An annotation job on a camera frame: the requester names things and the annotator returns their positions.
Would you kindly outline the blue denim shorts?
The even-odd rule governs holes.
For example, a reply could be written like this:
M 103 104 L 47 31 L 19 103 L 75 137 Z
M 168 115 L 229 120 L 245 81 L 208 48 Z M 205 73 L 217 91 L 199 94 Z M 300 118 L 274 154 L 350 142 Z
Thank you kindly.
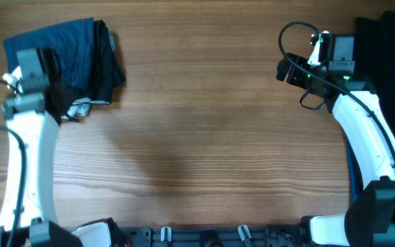
M 87 89 L 94 59 L 94 20 L 78 19 L 43 27 L 6 38 L 3 42 L 8 71 L 19 66 L 16 53 L 24 49 L 52 49 L 57 55 L 63 80 Z

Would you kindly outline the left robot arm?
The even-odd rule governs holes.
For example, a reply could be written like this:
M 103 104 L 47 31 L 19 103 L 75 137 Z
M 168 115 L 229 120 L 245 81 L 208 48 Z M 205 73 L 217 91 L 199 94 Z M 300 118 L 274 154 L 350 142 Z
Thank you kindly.
M 65 112 L 64 84 L 51 49 L 16 54 L 21 75 L 1 105 L 9 135 L 8 176 L 0 212 L 0 246 L 115 246 L 109 219 L 68 231 L 53 202 L 53 156 Z

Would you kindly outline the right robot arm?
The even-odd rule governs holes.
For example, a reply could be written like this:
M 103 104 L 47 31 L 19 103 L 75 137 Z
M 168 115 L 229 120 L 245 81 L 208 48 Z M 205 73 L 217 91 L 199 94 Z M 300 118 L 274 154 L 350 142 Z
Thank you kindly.
M 282 53 L 277 80 L 323 99 L 356 159 L 359 195 L 344 214 L 307 216 L 306 244 L 395 246 L 395 138 L 370 79 L 355 71 L 353 36 L 313 34 L 309 58 Z

